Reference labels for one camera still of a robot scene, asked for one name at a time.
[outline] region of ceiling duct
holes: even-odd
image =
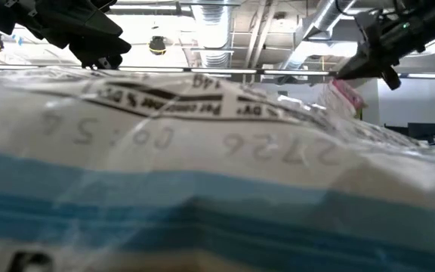
[[[227,6],[196,5],[192,6],[198,27],[199,46],[202,66],[208,68],[228,67],[230,52],[224,51],[228,46],[231,8]]]
[[[337,0],[342,11],[348,10],[356,0]],[[281,69],[298,70],[301,64],[310,56],[310,42],[313,40],[327,40],[332,37],[333,27],[340,20],[341,13],[335,5],[335,0],[321,0],[316,13],[304,18],[298,24],[295,33],[295,44],[298,45],[286,60]]]
[[[158,15],[192,17],[190,7],[176,5],[114,5],[108,14],[114,15]]]

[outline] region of clear plastic wrap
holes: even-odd
[[[435,149],[295,106],[203,75],[0,73],[0,271],[435,271]]]
[[[343,80],[333,79],[319,93],[318,104],[344,118],[352,118],[367,104],[355,89]]]

